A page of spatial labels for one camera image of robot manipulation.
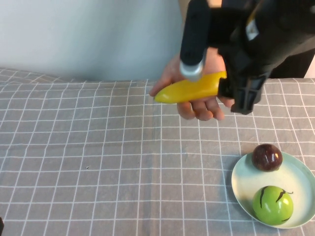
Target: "black robotic arm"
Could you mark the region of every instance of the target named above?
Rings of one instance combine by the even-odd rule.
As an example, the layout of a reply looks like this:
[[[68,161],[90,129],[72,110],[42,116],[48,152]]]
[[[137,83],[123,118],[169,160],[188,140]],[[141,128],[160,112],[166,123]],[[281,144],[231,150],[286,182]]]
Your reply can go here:
[[[250,0],[243,10],[210,8],[191,0],[180,52],[180,71],[189,80],[202,76],[207,48],[218,48],[227,78],[219,96],[235,99],[231,111],[247,115],[260,101],[272,70],[315,37],[315,0]]]

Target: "white wall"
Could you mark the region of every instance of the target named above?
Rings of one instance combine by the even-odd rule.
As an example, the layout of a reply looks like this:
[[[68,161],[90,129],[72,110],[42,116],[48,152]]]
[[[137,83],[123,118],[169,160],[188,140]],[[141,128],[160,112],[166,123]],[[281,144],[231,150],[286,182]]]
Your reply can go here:
[[[181,44],[178,0],[0,0],[0,66],[158,79]]]

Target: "gray checkered tablecloth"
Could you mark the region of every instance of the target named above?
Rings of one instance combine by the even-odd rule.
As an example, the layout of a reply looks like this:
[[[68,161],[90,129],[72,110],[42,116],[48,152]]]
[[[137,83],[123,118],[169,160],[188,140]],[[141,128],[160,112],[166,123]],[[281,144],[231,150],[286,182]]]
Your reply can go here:
[[[315,170],[313,80],[269,80],[253,114],[220,122],[181,119],[152,85],[0,69],[4,236],[314,235],[254,221],[230,180],[261,143]]]

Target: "toy banana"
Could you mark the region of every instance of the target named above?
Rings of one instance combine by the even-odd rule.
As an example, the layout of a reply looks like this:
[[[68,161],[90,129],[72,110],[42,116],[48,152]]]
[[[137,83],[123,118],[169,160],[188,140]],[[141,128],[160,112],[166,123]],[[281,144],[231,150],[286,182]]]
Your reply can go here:
[[[160,103],[172,104],[216,96],[220,78],[226,78],[226,71],[204,75],[196,82],[182,80],[162,89],[154,97],[154,100]]]

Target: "plate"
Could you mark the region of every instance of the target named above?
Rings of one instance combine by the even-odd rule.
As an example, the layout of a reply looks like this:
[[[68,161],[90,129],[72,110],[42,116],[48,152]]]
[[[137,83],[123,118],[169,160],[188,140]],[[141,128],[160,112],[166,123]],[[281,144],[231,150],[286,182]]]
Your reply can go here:
[[[303,162],[285,152],[282,154],[283,162],[279,170],[274,172],[258,170],[252,164],[252,153],[243,156],[233,168],[232,189],[244,211],[257,221],[259,220],[252,209],[252,199],[260,188],[275,185],[287,192],[293,192],[290,195],[293,200],[291,218],[281,225],[268,225],[290,229],[306,224],[315,216],[315,176]]]

